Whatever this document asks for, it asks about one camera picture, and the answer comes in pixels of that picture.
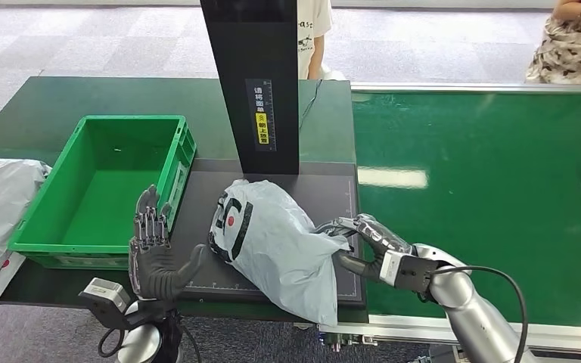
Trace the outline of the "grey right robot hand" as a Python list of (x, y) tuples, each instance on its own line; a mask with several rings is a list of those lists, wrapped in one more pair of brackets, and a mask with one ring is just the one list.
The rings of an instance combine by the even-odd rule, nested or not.
[(402, 258), (412, 255), (411, 244), (381, 224), (374, 216), (364, 213), (352, 218), (338, 217), (319, 225), (314, 232), (331, 237), (351, 237), (354, 234), (362, 237), (373, 250), (374, 259), (365, 261), (341, 252), (336, 254), (340, 265), (362, 278), (384, 282), (391, 287), (397, 287), (396, 279)]

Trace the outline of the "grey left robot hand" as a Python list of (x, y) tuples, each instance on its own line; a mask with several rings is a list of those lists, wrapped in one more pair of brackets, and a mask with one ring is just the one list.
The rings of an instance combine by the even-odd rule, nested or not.
[(176, 301), (209, 255), (205, 244), (196, 245), (187, 262), (174, 254), (166, 214), (171, 206), (157, 208), (155, 185), (143, 190), (135, 205), (134, 234), (129, 241), (129, 279), (139, 299)]

